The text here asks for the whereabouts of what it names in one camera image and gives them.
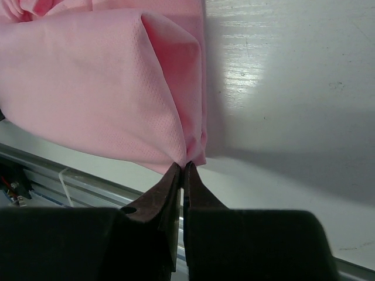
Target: crumpled pink fabric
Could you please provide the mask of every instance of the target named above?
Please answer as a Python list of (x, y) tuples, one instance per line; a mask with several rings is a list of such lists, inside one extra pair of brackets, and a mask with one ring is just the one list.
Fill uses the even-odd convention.
[(59, 145), (205, 163), (201, 0), (0, 0), (0, 109)]

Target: pink fabric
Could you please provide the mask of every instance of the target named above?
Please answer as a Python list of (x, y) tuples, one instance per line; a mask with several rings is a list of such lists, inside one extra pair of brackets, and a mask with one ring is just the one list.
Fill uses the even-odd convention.
[(205, 163), (201, 0), (0, 2), (7, 119), (160, 173)]

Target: black object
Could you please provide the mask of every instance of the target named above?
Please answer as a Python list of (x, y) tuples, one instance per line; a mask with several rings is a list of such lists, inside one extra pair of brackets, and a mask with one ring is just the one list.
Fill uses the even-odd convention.
[(121, 210), (1, 210), (0, 279), (170, 280), (180, 187), (191, 281), (339, 280), (311, 213), (228, 209), (203, 185), (193, 163), (184, 171), (173, 164)]
[(23, 172), (23, 167), (0, 157), (0, 188), (10, 189), (16, 195), (31, 199), (31, 184)]

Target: towel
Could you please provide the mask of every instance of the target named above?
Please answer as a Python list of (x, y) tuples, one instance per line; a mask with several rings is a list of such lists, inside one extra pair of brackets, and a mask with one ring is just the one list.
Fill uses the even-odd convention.
[(159, 173), (205, 163), (201, 0), (0, 0), (0, 109)]

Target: floor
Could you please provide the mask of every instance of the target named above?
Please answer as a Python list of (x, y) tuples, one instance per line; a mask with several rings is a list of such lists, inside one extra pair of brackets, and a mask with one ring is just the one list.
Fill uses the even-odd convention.
[[(232, 208), (313, 212), (336, 257), (375, 269), (374, 2), (207, 0), (206, 13), (203, 181)], [(0, 142), (141, 191), (160, 178), (6, 122)]]

